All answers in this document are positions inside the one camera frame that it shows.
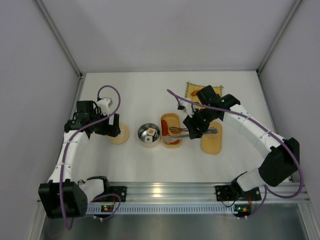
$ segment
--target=metal rail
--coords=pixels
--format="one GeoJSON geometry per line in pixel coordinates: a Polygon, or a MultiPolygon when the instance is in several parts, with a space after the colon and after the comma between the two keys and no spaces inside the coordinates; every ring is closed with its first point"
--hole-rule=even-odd
{"type": "MultiPolygon", "coordinates": [[[[127,186],[126,202],[120,205],[115,214],[232,214],[232,208],[225,207],[217,201],[215,186],[226,183],[140,183],[111,182],[111,186],[127,186]]],[[[282,183],[270,189],[281,195],[292,195],[297,191],[299,183],[282,183]]],[[[260,187],[261,197],[265,195],[264,187],[260,187]]],[[[247,201],[236,201],[235,204],[247,204],[247,201]]],[[[268,194],[264,204],[301,204],[310,203],[306,188],[295,198],[284,199],[268,194]]],[[[110,214],[101,212],[106,202],[88,205],[88,215],[110,214]]]]}

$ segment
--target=red object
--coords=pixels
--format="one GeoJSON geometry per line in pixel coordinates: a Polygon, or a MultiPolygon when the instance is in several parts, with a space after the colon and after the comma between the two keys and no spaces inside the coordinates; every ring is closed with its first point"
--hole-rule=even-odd
{"type": "Polygon", "coordinates": [[[249,200],[249,206],[250,206],[250,208],[251,208],[251,206],[252,206],[252,201],[251,201],[251,196],[250,196],[250,195],[248,195],[248,200],[249,200]]]}
{"type": "Polygon", "coordinates": [[[161,121],[162,136],[168,136],[168,124],[166,120],[161,121]]]}
{"type": "Polygon", "coordinates": [[[173,142],[170,142],[171,145],[176,145],[176,144],[179,144],[179,143],[180,143],[180,139],[176,140],[176,141],[173,141],[173,142]]]}
{"type": "Polygon", "coordinates": [[[197,93],[198,93],[199,91],[200,91],[200,90],[195,90],[195,91],[193,91],[193,92],[191,93],[191,96],[193,96],[193,97],[197,96],[197,93]]]}

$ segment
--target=orange tray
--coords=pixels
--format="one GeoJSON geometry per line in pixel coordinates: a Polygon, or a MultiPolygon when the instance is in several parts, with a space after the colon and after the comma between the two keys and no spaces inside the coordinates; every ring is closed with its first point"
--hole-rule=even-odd
{"type": "MultiPolygon", "coordinates": [[[[180,128],[180,119],[179,119],[179,116],[177,114],[175,114],[175,113],[164,114],[164,115],[161,116],[161,121],[162,120],[165,120],[166,124],[168,125],[168,136],[181,136],[181,132],[172,133],[169,130],[170,127],[180,128]]],[[[166,148],[170,148],[171,149],[171,148],[179,147],[181,145],[182,139],[179,140],[179,143],[176,143],[176,144],[167,143],[167,142],[164,141],[164,138],[162,138],[162,142],[163,142],[163,145],[166,148]]]]}

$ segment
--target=white wall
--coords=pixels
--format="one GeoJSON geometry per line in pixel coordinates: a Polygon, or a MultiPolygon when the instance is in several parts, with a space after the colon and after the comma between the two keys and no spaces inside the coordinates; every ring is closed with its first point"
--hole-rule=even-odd
{"type": "Polygon", "coordinates": [[[83,72],[255,70],[294,0],[43,0],[83,72]]]}
{"type": "Polygon", "coordinates": [[[262,84],[286,137],[300,142],[306,188],[320,220],[320,1],[304,1],[262,72],[262,84]]]}
{"type": "Polygon", "coordinates": [[[78,79],[31,0],[0,1],[0,30],[0,239],[22,240],[78,79]]]}

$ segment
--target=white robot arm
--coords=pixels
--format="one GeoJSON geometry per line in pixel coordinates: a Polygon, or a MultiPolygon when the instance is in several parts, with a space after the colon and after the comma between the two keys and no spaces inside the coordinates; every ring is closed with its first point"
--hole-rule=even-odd
{"type": "MultiPolygon", "coordinates": [[[[168,92],[176,98],[178,97],[170,90],[168,92]]],[[[293,158],[283,146],[287,146],[299,162],[300,146],[293,137],[286,140],[284,137],[268,131],[246,111],[234,96],[227,94],[220,97],[210,85],[198,91],[197,97],[203,105],[212,108],[196,109],[191,114],[189,109],[192,104],[178,101],[178,109],[188,113],[183,123],[189,130],[190,139],[201,138],[203,133],[207,131],[210,122],[220,119],[242,134],[264,158],[260,167],[242,173],[231,182],[228,189],[231,191],[233,199],[237,200],[245,192],[256,187],[264,185],[276,187],[297,171],[293,158]]]]}
{"type": "Polygon", "coordinates": [[[63,217],[59,199],[59,184],[62,184],[63,187],[64,210],[67,217],[84,216],[88,203],[95,197],[112,193],[105,176],[90,177],[86,182],[83,181],[84,184],[76,184],[79,183],[79,159],[81,159],[90,135],[96,133],[116,137],[120,133],[118,114],[114,114],[113,124],[109,124],[109,119],[106,119],[79,131],[90,123],[104,119],[110,113],[111,105],[111,98],[100,98],[97,102],[78,101],[76,103],[77,112],[64,125],[64,140],[54,171],[47,183],[40,184],[38,189],[41,202],[49,218],[63,217]]]}

